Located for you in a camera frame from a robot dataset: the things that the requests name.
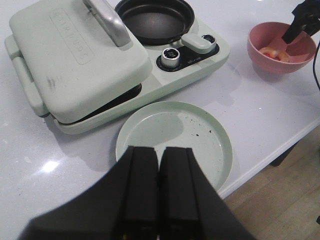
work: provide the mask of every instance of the pink bowl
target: pink bowl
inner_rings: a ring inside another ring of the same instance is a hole
[[[256,25],[249,33],[247,51],[252,62],[261,69],[275,74],[288,74],[297,71],[305,66],[315,56],[317,46],[313,39],[302,32],[296,44],[292,42],[288,46],[287,53],[291,56],[306,55],[302,61],[282,62],[263,55],[259,50],[267,47],[276,37],[282,36],[289,28],[289,24],[281,22],[264,22]]]

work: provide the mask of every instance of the black cable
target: black cable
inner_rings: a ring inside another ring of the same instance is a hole
[[[319,48],[320,48],[320,41],[319,41],[319,43],[318,43],[318,46],[316,47],[315,55],[314,55],[314,58],[313,58],[313,66],[312,66],[312,69],[313,69],[313,76],[314,76],[316,85],[318,86],[318,89],[319,89],[319,91],[320,91],[320,84],[319,84],[319,81],[318,81],[318,78],[317,78],[317,74],[316,74],[316,60],[317,60]]]

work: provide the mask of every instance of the non-stick pan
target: non-stick pan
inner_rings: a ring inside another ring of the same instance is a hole
[[[195,20],[193,9],[183,0],[122,0],[115,11],[143,45],[175,42]]]

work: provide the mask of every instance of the pan handle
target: pan handle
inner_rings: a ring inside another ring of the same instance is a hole
[[[115,45],[122,47],[131,41],[125,24],[106,0],[83,0]]]

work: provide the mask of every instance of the kitchen counter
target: kitchen counter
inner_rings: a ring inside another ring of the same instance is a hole
[[[28,221],[98,181],[116,162],[116,141],[130,114],[91,131],[67,135],[28,104],[3,44],[10,17],[36,0],[4,0],[0,8],[0,239],[16,239]],[[115,6],[117,0],[109,3]],[[225,128],[233,148],[225,198],[320,124],[320,92],[312,62],[276,75],[253,66],[249,30],[262,22],[291,23],[302,0],[189,0],[195,15],[230,45],[227,62],[161,101],[194,104]],[[319,33],[313,36],[316,43]]]

